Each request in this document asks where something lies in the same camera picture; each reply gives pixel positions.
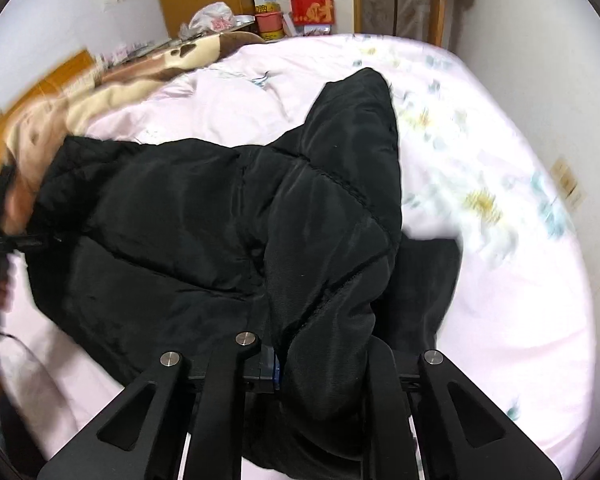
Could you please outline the person's left hand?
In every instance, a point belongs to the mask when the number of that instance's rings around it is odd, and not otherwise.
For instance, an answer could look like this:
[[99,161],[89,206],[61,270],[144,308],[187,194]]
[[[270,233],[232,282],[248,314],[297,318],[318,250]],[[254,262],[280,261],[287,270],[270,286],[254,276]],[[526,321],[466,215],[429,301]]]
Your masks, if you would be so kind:
[[[26,179],[17,174],[9,185],[5,196],[4,212],[1,228],[7,235],[21,234],[29,221],[35,192]],[[0,310],[4,310],[9,302],[9,278],[0,281]]]

